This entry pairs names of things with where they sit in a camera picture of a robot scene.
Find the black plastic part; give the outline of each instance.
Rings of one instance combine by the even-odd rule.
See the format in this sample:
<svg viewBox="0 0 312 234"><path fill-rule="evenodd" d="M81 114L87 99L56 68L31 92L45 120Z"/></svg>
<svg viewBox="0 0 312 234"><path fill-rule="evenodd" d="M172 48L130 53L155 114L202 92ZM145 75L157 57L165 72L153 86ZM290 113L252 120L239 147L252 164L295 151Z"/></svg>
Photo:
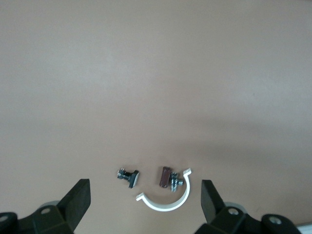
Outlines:
<svg viewBox="0 0 312 234"><path fill-rule="evenodd" d="M195 234L300 234L287 218L267 214L261 221L236 207L226 207L211 180L203 180L201 207L207 220Z"/></svg>
<svg viewBox="0 0 312 234"><path fill-rule="evenodd" d="M90 180L81 179L57 204L57 207L71 230L74 230L90 204Z"/></svg>
<svg viewBox="0 0 312 234"><path fill-rule="evenodd" d="M211 180L201 182L201 208L207 223L211 223L215 216L225 208L225 204Z"/></svg>
<svg viewBox="0 0 312 234"><path fill-rule="evenodd" d="M17 223L18 216L13 212L0 213L0 234L11 233L14 225Z"/></svg>
<svg viewBox="0 0 312 234"><path fill-rule="evenodd" d="M281 223L272 223L270 217L278 218ZM262 217L261 222L272 234L301 234L289 219L278 214L266 214Z"/></svg>
<svg viewBox="0 0 312 234"><path fill-rule="evenodd" d="M20 220L15 213L1 213L0 234L73 234L90 203L90 180L81 179L57 206L41 207Z"/></svg>
<svg viewBox="0 0 312 234"><path fill-rule="evenodd" d="M237 214L230 214L229 210L234 209ZM225 207L215 219L211 222L211 226L218 228L226 233L234 234L240 228L245 219L245 214L238 208Z"/></svg>
<svg viewBox="0 0 312 234"><path fill-rule="evenodd" d="M73 234L56 206L45 206L33 213L33 224L38 234Z"/></svg>
<svg viewBox="0 0 312 234"><path fill-rule="evenodd" d="M139 175L139 171L135 170L133 173L131 173L130 179L129 179L129 188L133 188L137 184L137 179Z"/></svg>

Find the small metal part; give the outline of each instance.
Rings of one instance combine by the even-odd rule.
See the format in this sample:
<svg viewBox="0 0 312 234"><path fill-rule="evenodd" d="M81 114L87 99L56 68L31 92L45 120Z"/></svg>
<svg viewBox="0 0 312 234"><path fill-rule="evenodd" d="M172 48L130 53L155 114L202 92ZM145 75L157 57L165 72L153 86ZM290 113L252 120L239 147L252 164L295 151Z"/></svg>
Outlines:
<svg viewBox="0 0 312 234"><path fill-rule="evenodd" d="M130 183L129 188L133 188L137 184L137 179L138 179L139 174L140 172L137 170L130 173L130 172L125 171L124 168L121 168L117 173L117 178L127 180Z"/></svg>
<svg viewBox="0 0 312 234"><path fill-rule="evenodd" d="M43 210L41 211L41 214L44 215L44 214L49 213L50 211L51 211L50 208L46 208L46 209L43 209Z"/></svg>
<svg viewBox="0 0 312 234"><path fill-rule="evenodd" d="M182 179L178 179L179 177L179 173L176 172L172 172L170 175L171 178L171 191L175 192L178 185L182 186L183 185L183 180Z"/></svg>
<svg viewBox="0 0 312 234"><path fill-rule="evenodd" d="M235 208L230 208L229 209L229 213L232 214L232 215L238 215L239 214L238 210L235 209Z"/></svg>
<svg viewBox="0 0 312 234"><path fill-rule="evenodd" d="M7 215L4 215L2 217L0 217L0 222L4 222L8 219L8 216Z"/></svg>
<svg viewBox="0 0 312 234"><path fill-rule="evenodd" d="M269 220L271 223L274 223L274 224L282 224L282 221L278 217L275 217L275 216L271 216Z"/></svg>
<svg viewBox="0 0 312 234"><path fill-rule="evenodd" d="M160 179L160 183L159 183L159 186L161 188L167 188L169 186L169 180L170 180L171 172L172 172L172 169L170 167L163 167L161 179Z"/></svg>

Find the white plastic clip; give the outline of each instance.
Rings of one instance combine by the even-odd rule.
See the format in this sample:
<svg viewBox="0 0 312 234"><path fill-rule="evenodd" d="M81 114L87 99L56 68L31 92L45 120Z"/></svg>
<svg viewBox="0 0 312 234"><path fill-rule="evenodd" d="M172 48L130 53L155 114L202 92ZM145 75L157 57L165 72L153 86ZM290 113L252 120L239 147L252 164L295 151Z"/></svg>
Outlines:
<svg viewBox="0 0 312 234"><path fill-rule="evenodd" d="M190 168L183 172L183 177L184 177L185 182L186 182L186 190L185 190L183 196L178 201L176 201L174 203L158 204L158 203L152 202L144 193L141 193L138 196L136 196L136 200L137 201L143 200L143 202L149 208L151 208L155 211L161 211L161 212L173 211L173 210L179 208L180 206L182 206L190 194L191 185L190 185L189 175L191 173L192 173L192 170Z"/></svg>

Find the bolt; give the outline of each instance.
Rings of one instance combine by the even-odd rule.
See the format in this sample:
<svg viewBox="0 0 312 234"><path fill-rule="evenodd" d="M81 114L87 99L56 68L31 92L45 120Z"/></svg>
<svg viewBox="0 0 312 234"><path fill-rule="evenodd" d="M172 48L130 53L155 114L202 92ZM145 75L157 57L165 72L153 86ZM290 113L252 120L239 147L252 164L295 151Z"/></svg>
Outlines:
<svg viewBox="0 0 312 234"><path fill-rule="evenodd" d="M183 185L183 180L182 179L178 179L179 177L179 173L176 172L172 172L170 175L171 178L171 191L175 192L178 185L182 186Z"/></svg>
<svg viewBox="0 0 312 234"><path fill-rule="evenodd" d="M138 175L140 174L139 171L135 170L134 172L130 173L125 171L124 168L121 168L118 172L117 172L117 178L118 179L125 179L127 180L130 184L129 184L129 188L133 188L136 183L137 183L137 179L138 179Z"/></svg>

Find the mounting hole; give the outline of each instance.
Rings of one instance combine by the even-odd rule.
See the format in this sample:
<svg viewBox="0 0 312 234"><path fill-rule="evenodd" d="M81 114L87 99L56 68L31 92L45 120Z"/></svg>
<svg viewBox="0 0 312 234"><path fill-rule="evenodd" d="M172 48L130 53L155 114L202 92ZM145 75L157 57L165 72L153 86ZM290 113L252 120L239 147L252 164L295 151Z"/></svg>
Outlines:
<svg viewBox="0 0 312 234"><path fill-rule="evenodd" d="M50 211L51 211L50 208L45 208L45 209L43 209L43 210L41 211L41 214L44 215L44 214L49 213Z"/></svg>
<svg viewBox="0 0 312 234"><path fill-rule="evenodd" d="M4 222L8 219L9 217L7 215L4 215L2 217L0 217L0 222Z"/></svg>
<svg viewBox="0 0 312 234"><path fill-rule="evenodd" d="M274 224L282 224L282 221L278 217L275 217L275 216L271 216L269 218L269 221Z"/></svg>
<svg viewBox="0 0 312 234"><path fill-rule="evenodd" d="M234 209L234 208L230 208L229 209L229 213L232 214L232 215L238 215L239 214L238 210Z"/></svg>

